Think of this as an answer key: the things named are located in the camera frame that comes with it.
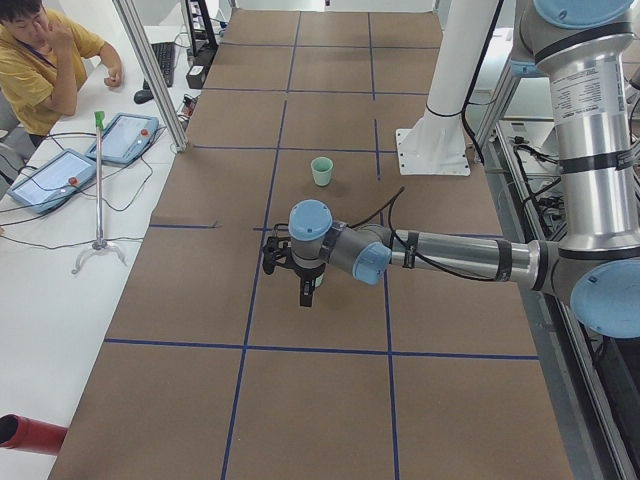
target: tablet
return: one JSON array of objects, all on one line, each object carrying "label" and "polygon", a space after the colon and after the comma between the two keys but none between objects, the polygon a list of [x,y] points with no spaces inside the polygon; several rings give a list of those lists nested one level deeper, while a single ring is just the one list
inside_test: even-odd
[{"label": "tablet", "polygon": [[[102,161],[126,166],[138,158],[158,130],[155,117],[118,113],[102,132]],[[96,159],[96,142],[86,156]]]},{"label": "tablet", "polygon": [[7,194],[36,213],[52,210],[66,202],[96,174],[91,159],[65,149],[35,172],[25,174]]}]

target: yellow shirt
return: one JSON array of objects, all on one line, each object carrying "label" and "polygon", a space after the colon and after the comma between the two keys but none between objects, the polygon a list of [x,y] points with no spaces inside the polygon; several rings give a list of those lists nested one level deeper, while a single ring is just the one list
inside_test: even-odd
[{"label": "yellow shirt", "polygon": [[[46,13],[49,20],[66,25],[73,34],[73,69],[77,88],[80,89],[87,80],[82,58],[98,55],[104,40],[59,12],[47,8]],[[53,52],[44,57],[53,65],[57,64]],[[51,96],[56,76],[54,67],[20,45],[0,25],[0,89],[29,133],[46,135],[61,117],[61,114],[41,105]]]}]

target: green handle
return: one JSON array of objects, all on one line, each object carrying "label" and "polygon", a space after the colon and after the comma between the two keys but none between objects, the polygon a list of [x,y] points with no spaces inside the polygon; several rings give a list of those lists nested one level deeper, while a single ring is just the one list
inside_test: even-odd
[{"label": "green handle", "polygon": [[104,112],[94,112],[94,116],[96,118],[96,127],[100,130],[104,130],[104,125],[102,124],[104,120]]}]

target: red tube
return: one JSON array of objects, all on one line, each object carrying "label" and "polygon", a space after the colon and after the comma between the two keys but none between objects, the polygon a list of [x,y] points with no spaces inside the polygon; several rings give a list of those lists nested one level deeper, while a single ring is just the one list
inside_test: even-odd
[{"label": "red tube", "polygon": [[20,417],[0,418],[0,447],[57,455],[67,434],[65,427]]}]

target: keyboard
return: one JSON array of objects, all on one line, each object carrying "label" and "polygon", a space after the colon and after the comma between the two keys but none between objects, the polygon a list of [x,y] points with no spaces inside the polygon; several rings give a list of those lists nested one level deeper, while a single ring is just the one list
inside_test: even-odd
[{"label": "keyboard", "polygon": [[[173,42],[152,43],[151,48],[158,60],[158,66],[167,87],[173,85],[173,67],[175,63],[175,44]],[[149,83],[145,80],[142,88],[149,90]]]}]

